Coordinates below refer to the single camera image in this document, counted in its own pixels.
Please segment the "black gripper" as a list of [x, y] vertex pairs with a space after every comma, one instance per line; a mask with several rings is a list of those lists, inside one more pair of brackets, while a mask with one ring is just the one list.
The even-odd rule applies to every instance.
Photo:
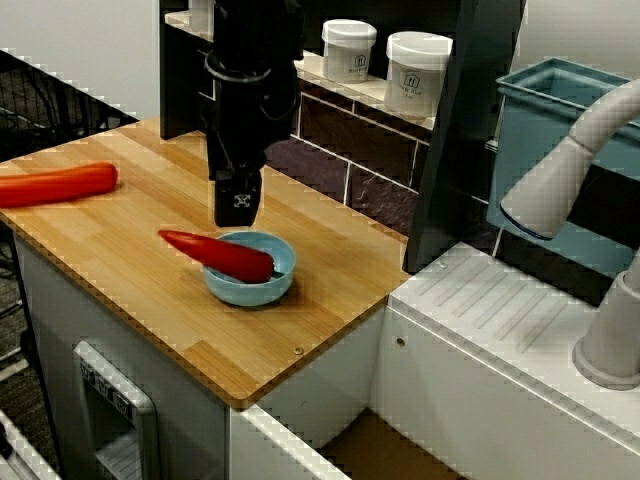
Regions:
[[301, 93], [294, 65], [301, 52], [233, 70], [210, 50], [204, 68], [215, 99], [203, 111], [209, 178], [215, 180], [214, 221], [252, 226], [261, 198], [264, 151], [289, 138]]

